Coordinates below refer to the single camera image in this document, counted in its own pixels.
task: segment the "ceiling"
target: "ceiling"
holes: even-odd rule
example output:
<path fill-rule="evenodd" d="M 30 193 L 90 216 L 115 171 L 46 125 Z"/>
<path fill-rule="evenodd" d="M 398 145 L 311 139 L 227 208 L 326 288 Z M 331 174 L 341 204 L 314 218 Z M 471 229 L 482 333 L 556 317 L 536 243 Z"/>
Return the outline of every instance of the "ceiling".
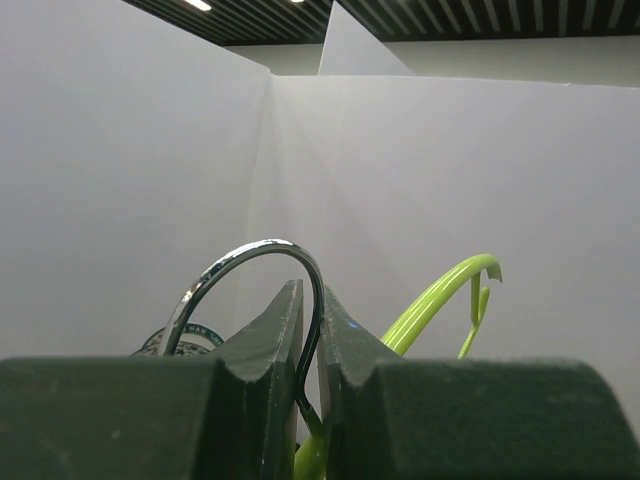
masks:
<path fill-rule="evenodd" d="M 321 43 L 332 0 L 124 0 L 221 46 Z M 640 0 L 340 0 L 383 42 L 639 35 Z"/>

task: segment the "ceiling light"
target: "ceiling light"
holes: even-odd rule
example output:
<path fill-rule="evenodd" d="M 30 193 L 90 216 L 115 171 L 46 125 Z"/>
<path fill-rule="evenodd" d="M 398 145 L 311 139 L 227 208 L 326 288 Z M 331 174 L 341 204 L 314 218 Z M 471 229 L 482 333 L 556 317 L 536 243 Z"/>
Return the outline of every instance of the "ceiling light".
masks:
<path fill-rule="evenodd" d="M 209 5 L 208 3 L 204 3 L 202 0 L 184 0 L 184 1 L 190 5 L 193 5 L 197 9 L 202 10 L 203 12 L 208 12 L 209 10 L 211 10 L 211 5 Z"/>

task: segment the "lime green plastic handle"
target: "lime green plastic handle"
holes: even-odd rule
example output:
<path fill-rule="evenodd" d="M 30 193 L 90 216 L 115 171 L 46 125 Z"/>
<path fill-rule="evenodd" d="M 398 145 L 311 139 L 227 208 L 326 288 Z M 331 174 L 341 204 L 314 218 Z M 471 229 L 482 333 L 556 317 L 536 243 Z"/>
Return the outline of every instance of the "lime green plastic handle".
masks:
<path fill-rule="evenodd" d="M 458 358 L 466 356 L 480 328 L 489 301 L 489 288 L 484 287 L 480 290 L 480 274 L 483 270 L 487 271 L 489 278 L 502 282 L 502 271 L 496 257 L 483 254 L 467 258 L 425 290 L 384 334 L 382 343 L 397 354 L 404 355 L 442 306 L 467 281 L 471 280 L 471 331 Z M 322 421 L 317 415 L 314 419 L 305 420 L 310 426 L 315 426 L 313 429 L 315 432 L 323 431 Z M 328 432 L 323 431 L 323 434 L 312 432 L 296 452 L 293 467 L 294 480 L 322 480 L 325 476 L 328 454 Z"/>

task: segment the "white backdrop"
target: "white backdrop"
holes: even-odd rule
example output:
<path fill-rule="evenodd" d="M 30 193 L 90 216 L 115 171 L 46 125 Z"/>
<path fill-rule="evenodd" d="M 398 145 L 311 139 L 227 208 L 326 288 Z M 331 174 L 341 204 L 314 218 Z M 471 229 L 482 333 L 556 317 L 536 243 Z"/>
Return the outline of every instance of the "white backdrop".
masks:
<path fill-rule="evenodd" d="M 268 70 L 117 0 L 10 2 L 0 61 L 0 357 L 131 353 L 242 243 Z"/>
<path fill-rule="evenodd" d="M 377 336 L 450 267 L 495 254 L 505 283 L 492 282 L 471 356 L 584 359 L 640 427 L 640 92 L 415 77 L 272 87 L 250 237 L 308 248 Z M 242 318 L 295 275 L 272 261 L 242 277 Z M 456 355 L 469 310 L 459 292 L 410 355 Z"/>
<path fill-rule="evenodd" d="M 318 75 L 414 73 L 338 2 L 333 2 Z"/>

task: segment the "circular logo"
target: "circular logo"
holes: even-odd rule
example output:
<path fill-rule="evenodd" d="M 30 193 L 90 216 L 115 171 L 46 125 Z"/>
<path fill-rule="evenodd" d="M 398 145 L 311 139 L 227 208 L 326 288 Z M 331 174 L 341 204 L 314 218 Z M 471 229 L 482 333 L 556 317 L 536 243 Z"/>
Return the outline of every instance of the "circular logo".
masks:
<path fill-rule="evenodd" d="M 151 335 L 144 342 L 142 348 L 133 355 L 158 355 L 158 347 L 160 346 L 163 332 L 164 328 L 161 328 Z M 211 352 L 223 343 L 222 337 L 210 328 L 197 323 L 187 323 L 176 347 L 175 355 L 202 355 Z"/>

